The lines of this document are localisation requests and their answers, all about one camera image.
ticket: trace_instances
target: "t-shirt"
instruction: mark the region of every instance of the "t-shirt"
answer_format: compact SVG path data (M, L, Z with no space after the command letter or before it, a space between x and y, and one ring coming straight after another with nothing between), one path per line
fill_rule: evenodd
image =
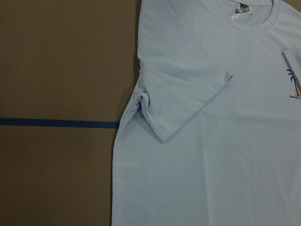
M301 226L301 13L142 0L138 58L112 226Z

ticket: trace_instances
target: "printed graphic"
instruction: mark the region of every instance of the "printed graphic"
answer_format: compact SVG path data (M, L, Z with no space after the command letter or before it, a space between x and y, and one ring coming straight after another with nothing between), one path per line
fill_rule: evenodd
M289 72L288 75L291 75L291 82L294 81L294 84L295 84L295 96L296 97L301 97L301 86L300 86L300 83L299 83L298 79L293 75L292 70L287 69L286 71Z

